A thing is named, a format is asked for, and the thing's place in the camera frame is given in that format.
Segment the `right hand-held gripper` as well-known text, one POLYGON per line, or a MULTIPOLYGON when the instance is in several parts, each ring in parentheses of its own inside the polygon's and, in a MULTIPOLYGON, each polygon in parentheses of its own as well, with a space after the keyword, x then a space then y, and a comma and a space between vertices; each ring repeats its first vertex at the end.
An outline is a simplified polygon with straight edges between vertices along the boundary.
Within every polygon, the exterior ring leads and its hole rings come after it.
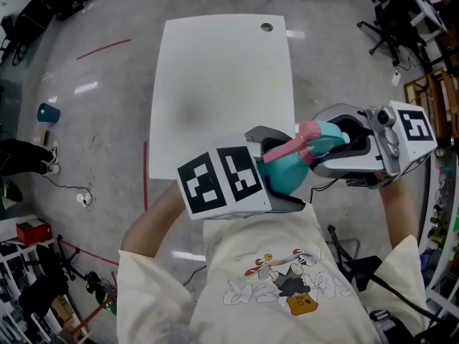
POLYGON ((363 109, 339 103, 317 113, 314 120, 337 125, 349 137, 369 136, 375 145, 347 149, 317 158, 311 170, 318 176, 344 176, 347 186, 380 188, 421 166, 437 148, 429 119, 420 106, 391 101, 381 108, 363 109))

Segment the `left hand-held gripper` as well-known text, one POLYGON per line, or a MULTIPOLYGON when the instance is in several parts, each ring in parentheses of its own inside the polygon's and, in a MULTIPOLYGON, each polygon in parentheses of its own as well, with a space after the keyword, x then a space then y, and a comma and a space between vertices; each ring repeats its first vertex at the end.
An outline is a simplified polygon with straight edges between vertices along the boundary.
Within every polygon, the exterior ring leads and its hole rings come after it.
POLYGON ((274 191, 268 176, 263 183, 254 158, 292 138, 265 126, 247 131, 245 138, 219 140, 177 168, 176 180, 190 219, 231 220, 304 209, 301 199, 274 191))

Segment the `person's left forearm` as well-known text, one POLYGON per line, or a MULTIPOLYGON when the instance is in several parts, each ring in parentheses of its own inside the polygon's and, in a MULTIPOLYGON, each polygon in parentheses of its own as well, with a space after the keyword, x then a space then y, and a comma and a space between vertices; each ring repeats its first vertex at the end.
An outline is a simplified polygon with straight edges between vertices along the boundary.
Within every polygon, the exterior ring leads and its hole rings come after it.
POLYGON ((185 208, 179 185, 175 181, 131 225, 120 249, 154 258, 169 229, 185 208))

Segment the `black office chair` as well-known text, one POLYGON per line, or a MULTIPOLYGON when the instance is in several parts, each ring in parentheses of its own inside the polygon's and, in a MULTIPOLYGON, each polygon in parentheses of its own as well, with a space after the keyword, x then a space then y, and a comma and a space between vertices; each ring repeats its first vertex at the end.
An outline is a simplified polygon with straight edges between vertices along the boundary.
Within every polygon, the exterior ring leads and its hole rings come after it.
POLYGON ((30 267, 39 265, 43 273, 28 287, 22 290, 19 296, 19 305, 23 313, 29 317, 35 313, 38 317, 44 318, 52 306, 52 301, 68 291, 68 280, 75 280, 76 277, 86 281, 87 274, 78 272, 72 266, 72 260, 81 252, 78 247, 70 257, 66 257, 62 247, 63 239, 59 234, 57 237, 58 252, 43 244, 36 246, 38 259, 27 261, 21 257, 22 264, 26 271, 30 267))
POLYGON ((380 36, 380 40, 369 50, 373 55, 383 44, 387 44, 392 56, 392 65, 400 65, 397 54, 399 46, 407 48, 418 60, 424 71, 431 70, 431 64, 425 50, 427 43, 412 26, 408 10, 400 0, 387 0, 386 5, 380 3, 375 8, 373 24, 358 21, 358 28, 366 27, 380 36))

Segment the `red floor tape strip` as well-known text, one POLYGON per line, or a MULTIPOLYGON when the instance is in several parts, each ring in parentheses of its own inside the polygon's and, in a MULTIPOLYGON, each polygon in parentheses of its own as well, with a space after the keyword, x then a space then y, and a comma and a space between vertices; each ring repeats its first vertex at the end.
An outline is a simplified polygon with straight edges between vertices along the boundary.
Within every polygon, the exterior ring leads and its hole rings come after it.
POLYGON ((148 143, 143 142, 143 207, 148 209, 148 143))
POLYGON ((111 264, 111 265, 113 265, 113 266, 119 266, 119 263, 116 262, 116 261, 113 261, 113 260, 110 260, 110 259, 106 259, 105 257, 99 256, 99 255, 97 255, 97 254, 93 254, 92 252, 89 252, 89 251, 87 251, 87 250, 85 250, 85 249, 81 249, 81 248, 75 246, 74 244, 71 244, 71 243, 69 243, 69 242, 66 242, 66 241, 64 241, 64 240, 62 240, 62 239, 59 239, 59 242, 60 242, 61 244, 64 244, 64 245, 67 246, 67 247, 71 247, 71 248, 73 248, 73 249, 77 249, 79 252, 81 252, 81 253, 83 253, 83 254, 86 254, 86 255, 88 255, 88 256, 91 256, 91 257, 93 257, 93 258, 95 258, 95 259, 98 259, 98 260, 100 260, 100 261, 102 261, 102 262, 105 262, 105 263, 107 263, 107 264, 111 264))

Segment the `cream printed t-shirt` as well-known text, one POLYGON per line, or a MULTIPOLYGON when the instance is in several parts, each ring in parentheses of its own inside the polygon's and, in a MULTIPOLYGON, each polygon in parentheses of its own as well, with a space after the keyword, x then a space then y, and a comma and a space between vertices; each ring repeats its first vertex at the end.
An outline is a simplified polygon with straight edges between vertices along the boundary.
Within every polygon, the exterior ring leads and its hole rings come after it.
POLYGON ((207 282, 198 298, 155 259, 120 253, 119 344, 380 344, 369 314, 387 310, 416 335, 427 327, 417 240, 376 271, 388 285, 356 290, 339 271, 311 205, 204 225, 207 282))

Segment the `white cluttered counter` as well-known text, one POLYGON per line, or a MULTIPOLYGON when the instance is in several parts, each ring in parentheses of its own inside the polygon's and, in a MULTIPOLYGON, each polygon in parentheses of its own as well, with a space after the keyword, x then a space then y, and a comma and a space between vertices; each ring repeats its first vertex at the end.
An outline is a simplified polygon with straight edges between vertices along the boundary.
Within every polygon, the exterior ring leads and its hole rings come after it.
POLYGON ((428 291, 454 300, 459 295, 459 157, 438 148, 429 166, 419 240, 421 271, 428 291))

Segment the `white office desk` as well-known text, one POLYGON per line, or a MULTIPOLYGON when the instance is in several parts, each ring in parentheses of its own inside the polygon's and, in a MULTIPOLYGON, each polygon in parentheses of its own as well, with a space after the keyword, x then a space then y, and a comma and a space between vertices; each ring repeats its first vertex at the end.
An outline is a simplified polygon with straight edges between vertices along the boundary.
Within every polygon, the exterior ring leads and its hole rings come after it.
POLYGON ((440 13, 435 9, 430 0, 415 0, 420 9, 420 13, 416 15, 410 22, 413 27, 416 27, 421 21, 427 19, 435 25, 435 31, 428 35, 421 36, 425 45, 431 43, 442 33, 448 33, 448 28, 445 26, 440 13))

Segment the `black grey gear pack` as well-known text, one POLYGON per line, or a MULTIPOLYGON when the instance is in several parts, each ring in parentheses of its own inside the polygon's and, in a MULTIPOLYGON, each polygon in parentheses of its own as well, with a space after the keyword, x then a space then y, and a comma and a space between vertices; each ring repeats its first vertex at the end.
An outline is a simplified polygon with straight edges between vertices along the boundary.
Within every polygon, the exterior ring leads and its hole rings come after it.
POLYGON ((450 323, 440 320, 433 326, 413 335, 406 325, 387 310, 375 310, 369 317, 382 344, 457 344, 450 323))

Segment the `green black round device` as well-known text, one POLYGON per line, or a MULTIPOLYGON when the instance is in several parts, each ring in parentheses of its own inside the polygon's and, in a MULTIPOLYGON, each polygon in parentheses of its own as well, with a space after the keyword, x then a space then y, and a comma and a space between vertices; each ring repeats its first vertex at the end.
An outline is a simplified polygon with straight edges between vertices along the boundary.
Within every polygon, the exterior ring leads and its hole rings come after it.
POLYGON ((117 315, 117 294, 107 293, 102 290, 95 291, 95 298, 98 304, 110 314, 117 315))

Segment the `teal waste bin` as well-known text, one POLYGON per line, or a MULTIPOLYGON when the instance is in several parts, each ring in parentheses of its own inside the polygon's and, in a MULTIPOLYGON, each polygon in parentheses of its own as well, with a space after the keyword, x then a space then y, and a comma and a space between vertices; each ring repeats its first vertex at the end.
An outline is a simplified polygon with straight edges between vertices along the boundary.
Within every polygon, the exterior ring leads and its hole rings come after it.
POLYGON ((60 119, 60 110, 47 104, 41 103, 37 110, 37 120, 41 123, 55 124, 60 119))

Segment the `red box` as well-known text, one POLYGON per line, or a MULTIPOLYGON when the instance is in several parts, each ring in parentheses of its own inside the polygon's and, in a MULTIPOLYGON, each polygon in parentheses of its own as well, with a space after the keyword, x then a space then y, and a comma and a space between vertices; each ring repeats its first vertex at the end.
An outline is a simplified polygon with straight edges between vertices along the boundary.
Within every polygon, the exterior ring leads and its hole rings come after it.
POLYGON ((51 226, 39 219, 16 224, 16 233, 19 241, 26 247, 52 238, 51 226))

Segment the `white storage rack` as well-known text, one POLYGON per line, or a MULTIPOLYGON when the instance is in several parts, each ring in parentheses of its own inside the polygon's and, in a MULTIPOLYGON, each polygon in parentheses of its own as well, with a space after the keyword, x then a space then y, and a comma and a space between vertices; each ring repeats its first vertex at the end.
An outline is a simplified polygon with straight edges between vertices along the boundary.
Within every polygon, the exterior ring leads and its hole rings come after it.
MULTIPOLYGON (((38 260, 37 246, 39 243, 26 247, 17 238, 16 225, 27 222, 34 226, 39 224, 35 215, 0 221, 0 244, 14 249, 13 252, 7 254, 0 252, 0 278, 7 284, 6 292, 9 294, 9 303, 4 303, 2 309, 8 315, 11 315, 14 310, 19 311, 21 309, 19 296, 22 290, 33 284, 37 277, 42 274, 41 271, 36 272, 33 266, 27 265, 27 262, 38 260)), ((31 321, 39 331, 35 340, 37 344, 49 344, 52 336, 61 330, 61 326, 52 312, 47 312, 42 319, 33 314, 31 321)))

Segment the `wooden frame rack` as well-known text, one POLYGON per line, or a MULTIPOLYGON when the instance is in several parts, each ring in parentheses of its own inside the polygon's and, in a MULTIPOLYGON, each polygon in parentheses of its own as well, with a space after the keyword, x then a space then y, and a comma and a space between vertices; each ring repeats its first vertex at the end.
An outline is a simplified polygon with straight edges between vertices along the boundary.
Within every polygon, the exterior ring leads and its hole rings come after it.
POLYGON ((459 80, 438 69, 404 85, 405 102, 422 107, 438 139, 459 139, 459 80))

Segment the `black metal-frame chair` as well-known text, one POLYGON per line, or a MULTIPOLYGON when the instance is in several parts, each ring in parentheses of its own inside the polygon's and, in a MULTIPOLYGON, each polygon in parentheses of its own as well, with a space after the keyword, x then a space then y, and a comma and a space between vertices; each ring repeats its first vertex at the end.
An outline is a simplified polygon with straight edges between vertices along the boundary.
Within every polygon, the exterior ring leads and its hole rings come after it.
POLYGON ((359 239, 351 238, 339 240, 336 235, 336 228, 331 224, 327 226, 327 230, 331 237, 331 241, 327 242, 327 244, 334 247, 334 257, 338 269, 348 282, 354 283, 357 290, 363 292, 371 280, 370 277, 382 263, 381 259, 377 256, 359 258, 361 249, 361 242, 359 239), (355 244, 355 252, 353 255, 350 255, 350 253, 345 250, 345 244, 355 244))

